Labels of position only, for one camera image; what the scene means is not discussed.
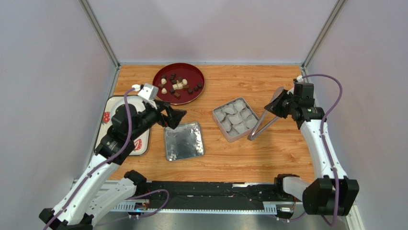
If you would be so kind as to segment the pink square chocolate tin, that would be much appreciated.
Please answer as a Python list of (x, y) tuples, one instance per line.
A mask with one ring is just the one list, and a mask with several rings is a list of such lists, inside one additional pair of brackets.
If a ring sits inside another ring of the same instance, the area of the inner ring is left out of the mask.
[(212, 115), (228, 142), (234, 142), (249, 135), (259, 121), (259, 117), (243, 97), (216, 107)]

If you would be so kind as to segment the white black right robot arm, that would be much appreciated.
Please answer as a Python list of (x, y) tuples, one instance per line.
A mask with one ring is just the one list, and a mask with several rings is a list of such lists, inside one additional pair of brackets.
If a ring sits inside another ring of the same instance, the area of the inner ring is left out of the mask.
[(311, 155), (315, 180), (308, 183), (298, 175), (280, 174), (275, 178), (279, 190), (303, 202), (309, 215), (346, 216), (360, 190), (357, 180), (343, 170), (329, 138), (323, 108), (315, 106), (314, 85), (294, 83), (286, 90), (280, 87), (264, 109), (276, 116), (290, 116), (303, 135)]

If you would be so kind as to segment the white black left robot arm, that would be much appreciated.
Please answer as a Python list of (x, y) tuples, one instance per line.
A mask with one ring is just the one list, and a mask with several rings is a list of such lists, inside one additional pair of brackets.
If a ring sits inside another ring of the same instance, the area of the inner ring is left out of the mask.
[(187, 114), (160, 100), (155, 105), (137, 103), (140, 108), (124, 99), (111, 117), (111, 126), (94, 150), (85, 172), (69, 193), (53, 208), (45, 208), (39, 218), (45, 229), (91, 230), (119, 203), (141, 195), (146, 190), (146, 178), (131, 170), (112, 188), (97, 195), (105, 181), (123, 164), (135, 149), (134, 141), (155, 124), (175, 129)]

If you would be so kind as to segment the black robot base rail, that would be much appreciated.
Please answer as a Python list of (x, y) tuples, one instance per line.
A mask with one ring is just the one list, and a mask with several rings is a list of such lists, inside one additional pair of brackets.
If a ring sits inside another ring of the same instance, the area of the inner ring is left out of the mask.
[(291, 219), (302, 202), (273, 183), (146, 182), (132, 196), (134, 212), (260, 214)]

